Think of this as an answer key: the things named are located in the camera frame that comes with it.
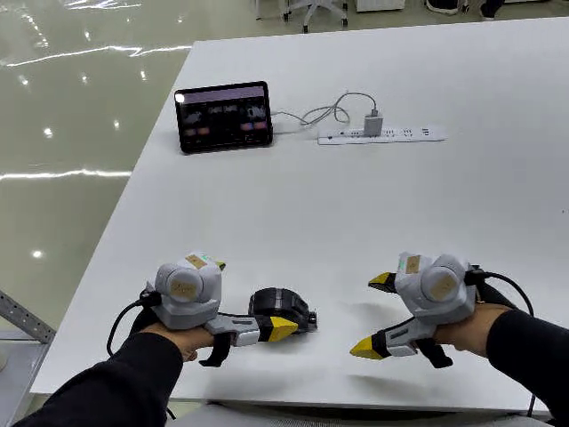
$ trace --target black sleeve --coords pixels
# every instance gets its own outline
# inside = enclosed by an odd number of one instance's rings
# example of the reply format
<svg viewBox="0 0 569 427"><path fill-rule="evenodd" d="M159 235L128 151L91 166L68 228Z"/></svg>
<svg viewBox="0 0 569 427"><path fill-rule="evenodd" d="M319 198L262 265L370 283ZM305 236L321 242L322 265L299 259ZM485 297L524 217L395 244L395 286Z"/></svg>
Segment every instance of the black sleeve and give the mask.
<svg viewBox="0 0 569 427"><path fill-rule="evenodd" d="M494 322L486 353L493 367L523 384L569 425L569 330L520 310Z"/></svg>
<svg viewBox="0 0 569 427"><path fill-rule="evenodd" d="M135 334L108 361L69 380L15 425L164 426L181 366L180 350L172 342L157 334Z"/></svg>

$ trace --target black strap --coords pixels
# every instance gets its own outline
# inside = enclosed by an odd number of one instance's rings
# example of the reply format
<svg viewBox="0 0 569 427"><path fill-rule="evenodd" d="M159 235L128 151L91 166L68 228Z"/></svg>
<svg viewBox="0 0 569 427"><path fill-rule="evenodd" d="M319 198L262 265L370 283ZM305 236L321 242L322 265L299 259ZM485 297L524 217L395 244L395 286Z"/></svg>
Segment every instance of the black strap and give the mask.
<svg viewBox="0 0 569 427"><path fill-rule="evenodd" d="M212 354L206 360L200 360L202 367L220 367L223 360L228 358L231 348L231 333L217 334L213 336Z"/></svg>
<svg viewBox="0 0 569 427"><path fill-rule="evenodd" d="M429 360L429 362L439 369L441 367L451 367L453 360L445 355L443 348L438 345L432 338L423 338L422 340L415 341L421 353Z"/></svg>

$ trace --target yellow sticker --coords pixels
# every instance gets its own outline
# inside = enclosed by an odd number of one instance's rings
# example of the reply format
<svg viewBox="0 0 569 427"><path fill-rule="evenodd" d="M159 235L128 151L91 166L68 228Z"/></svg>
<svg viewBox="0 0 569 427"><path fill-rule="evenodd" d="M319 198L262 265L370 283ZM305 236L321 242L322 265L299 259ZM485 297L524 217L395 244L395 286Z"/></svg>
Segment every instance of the yellow sticker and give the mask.
<svg viewBox="0 0 569 427"><path fill-rule="evenodd" d="M419 272L419 259L420 255L410 256L407 258L407 268L405 274L417 274Z"/></svg>
<svg viewBox="0 0 569 427"><path fill-rule="evenodd" d="M454 283L453 278L450 276L444 276L430 290L430 293L433 295L437 301L443 301L444 298L453 291L456 284Z"/></svg>
<svg viewBox="0 0 569 427"><path fill-rule="evenodd" d="M170 286L170 295L193 300L196 298L196 285L175 279L172 281L172 286Z"/></svg>
<svg viewBox="0 0 569 427"><path fill-rule="evenodd" d="M198 270L207 265L207 262L199 258L197 255L190 255L186 257L186 261L196 267Z"/></svg>

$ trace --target hand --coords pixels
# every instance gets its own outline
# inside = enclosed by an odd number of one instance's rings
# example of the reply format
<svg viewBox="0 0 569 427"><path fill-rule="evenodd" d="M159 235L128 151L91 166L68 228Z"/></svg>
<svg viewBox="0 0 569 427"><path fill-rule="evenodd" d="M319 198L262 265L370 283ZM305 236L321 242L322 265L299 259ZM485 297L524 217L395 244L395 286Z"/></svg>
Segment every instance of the hand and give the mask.
<svg viewBox="0 0 569 427"><path fill-rule="evenodd" d="M456 350L468 350L486 357L486 341L490 328L504 312L511 310L499 304L478 303L474 314L461 322L440 325L435 332L438 344L451 344Z"/></svg>
<svg viewBox="0 0 569 427"><path fill-rule="evenodd" d="M171 331L162 323L157 322L145 327L140 332L162 335L172 341L180 349L184 362L196 360L197 349L213 346L213 335L202 327L195 327L186 331Z"/></svg>

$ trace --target black cable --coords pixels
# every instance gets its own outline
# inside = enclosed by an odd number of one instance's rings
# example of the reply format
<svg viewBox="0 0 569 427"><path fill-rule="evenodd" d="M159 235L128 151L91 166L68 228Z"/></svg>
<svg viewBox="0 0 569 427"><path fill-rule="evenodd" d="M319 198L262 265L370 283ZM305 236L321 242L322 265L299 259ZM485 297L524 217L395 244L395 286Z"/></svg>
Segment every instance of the black cable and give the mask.
<svg viewBox="0 0 569 427"><path fill-rule="evenodd" d="M118 324L121 323L121 320L123 319L123 317L126 313L128 313L130 310L132 310L136 307L141 307L142 305L144 305L145 301L146 301L146 299L140 298L139 300L128 304L126 307L124 307L124 309L120 313L118 313L118 316L116 316L115 323L113 323L113 326L110 328L110 333L108 334L108 339L107 339L107 353L109 356L112 356L113 354L115 354L115 353L113 353L113 351L111 349L111 345L113 343L113 338L115 338L115 333L116 333L116 329L118 328ZM169 407L166 408L166 413L173 420L176 419L176 415L174 415L174 412L172 412Z"/></svg>
<svg viewBox="0 0 569 427"><path fill-rule="evenodd" d="M498 273L492 273L490 271L486 271L485 272L485 277L487 278L498 278L499 280L502 280L506 283L509 283L510 285L512 285L512 287L514 289L517 290L517 292L521 295L521 297L524 299L525 305L527 305L527 311L530 313L530 316L533 317L533 306L532 306L532 302L530 301L530 299L527 297L527 295L525 294L524 290L520 287L520 285L518 285L515 281L513 281L511 278L507 278L506 276L503 276L501 274Z"/></svg>
<svg viewBox="0 0 569 427"><path fill-rule="evenodd" d="M112 356L113 351L110 348L111 344L113 343L113 338L115 338L115 332L116 329L118 328L118 324L121 322L121 320L123 319L124 315L126 313L128 313L130 310L136 308L136 307L140 307L142 305L142 300L137 300L135 302L132 302L130 304L128 304L126 307L124 307L123 311L121 311L118 316L116 316L115 319L115 323L113 324L113 327L110 328L110 334L108 334L108 339L107 339L107 353L109 356Z"/></svg>
<svg viewBox="0 0 569 427"><path fill-rule="evenodd" d="M499 280L502 280L502 281L510 284L514 289L517 290L517 292L523 298L525 305L527 305L527 311L530 314L530 316L535 317L533 315L532 302L530 301L528 296L525 294L524 290L520 287L520 285L518 285L511 278L507 278L506 276L503 276L503 275L498 274L498 273L492 273L490 271L485 271L484 275L486 278L498 278ZM533 406L534 405L535 405L535 394L532 394L532 398L530 399L530 406L527 408L527 414L526 414L529 418L531 418L533 415Z"/></svg>

